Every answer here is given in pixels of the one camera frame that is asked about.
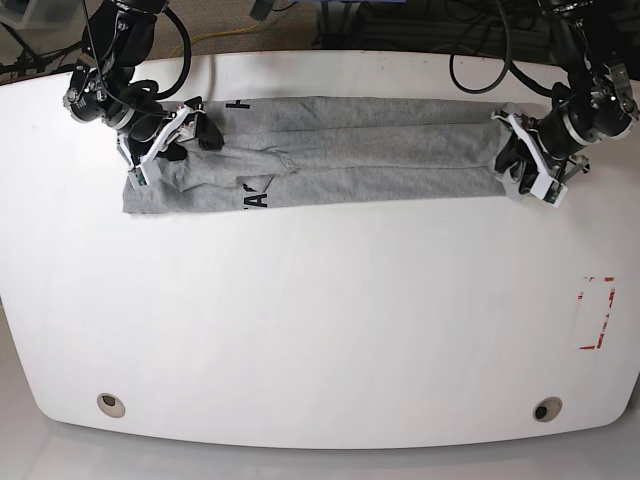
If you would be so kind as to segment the grey T-shirt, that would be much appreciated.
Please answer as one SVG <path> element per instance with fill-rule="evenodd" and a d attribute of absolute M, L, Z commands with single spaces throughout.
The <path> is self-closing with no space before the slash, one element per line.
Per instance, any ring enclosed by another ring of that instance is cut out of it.
<path fill-rule="evenodd" d="M 128 214 L 226 212 L 338 203 L 508 196 L 492 164 L 516 104 L 293 97 L 205 106 L 223 148 L 185 145 L 162 177 L 126 187 Z"/>

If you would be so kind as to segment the red tape marking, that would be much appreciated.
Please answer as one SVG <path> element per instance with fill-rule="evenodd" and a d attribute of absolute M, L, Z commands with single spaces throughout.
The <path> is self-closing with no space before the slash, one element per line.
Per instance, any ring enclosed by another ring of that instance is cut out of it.
<path fill-rule="evenodd" d="M 616 279 L 588 276 L 580 287 L 573 324 L 573 342 L 579 351 L 601 348 L 616 293 Z"/>

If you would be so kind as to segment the right table grommet hole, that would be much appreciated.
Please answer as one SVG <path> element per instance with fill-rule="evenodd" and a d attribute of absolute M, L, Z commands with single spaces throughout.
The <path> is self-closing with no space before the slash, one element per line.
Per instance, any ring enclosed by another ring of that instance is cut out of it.
<path fill-rule="evenodd" d="M 533 410 L 533 418 L 537 422 L 547 423 L 554 420 L 561 412 L 563 403 L 558 397 L 549 397 L 539 402 Z"/>

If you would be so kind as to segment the table grommet hole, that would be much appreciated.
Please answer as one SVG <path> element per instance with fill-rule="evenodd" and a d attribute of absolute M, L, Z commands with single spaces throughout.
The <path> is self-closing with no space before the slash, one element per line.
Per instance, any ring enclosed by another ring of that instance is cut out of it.
<path fill-rule="evenodd" d="M 533 410 L 533 418 L 537 422 L 547 423 L 554 420 L 561 412 L 563 403 L 558 397 L 549 397 L 539 402 Z"/>
<path fill-rule="evenodd" d="M 122 418 L 126 413 L 124 403 L 116 396 L 101 393 L 97 397 L 98 408 L 111 418 Z"/>

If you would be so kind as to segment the left table grommet hole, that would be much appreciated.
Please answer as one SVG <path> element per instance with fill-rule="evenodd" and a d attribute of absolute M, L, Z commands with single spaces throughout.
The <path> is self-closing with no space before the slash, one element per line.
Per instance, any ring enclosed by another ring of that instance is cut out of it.
<path fill-rule="evenodd" d="M 122 418 L 126 413 L 124 403 L 116 396 L 101 393 L 97 397 L 98 408 L 111 418 Z"/>

